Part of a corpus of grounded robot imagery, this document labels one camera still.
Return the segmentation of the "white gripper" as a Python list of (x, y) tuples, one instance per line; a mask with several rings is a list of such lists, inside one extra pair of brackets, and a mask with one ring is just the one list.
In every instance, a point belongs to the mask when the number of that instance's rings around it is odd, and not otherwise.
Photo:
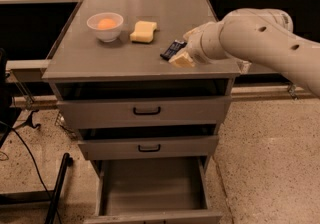
[(223, 25), (223, 22), (208, 22), (186, 32), (183, 39), (187, 42), (187, 52), (180, 50), (170, 58), (169, 63), (176, 67), (189, 68), (195, 66), (194, 61), (209, 64), (227, 59), (228, 55), (219, 39)]

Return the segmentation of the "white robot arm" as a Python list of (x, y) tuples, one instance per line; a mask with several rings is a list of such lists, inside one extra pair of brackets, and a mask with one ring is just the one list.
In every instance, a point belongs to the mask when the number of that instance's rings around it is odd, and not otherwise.
[(295, 35), (291, 17), (282, 10), (237, 9), (183, 38), (186, 46), (169, 60), (176, 67), (236, 58), (270, 68), (320, 96), (320, 43)]

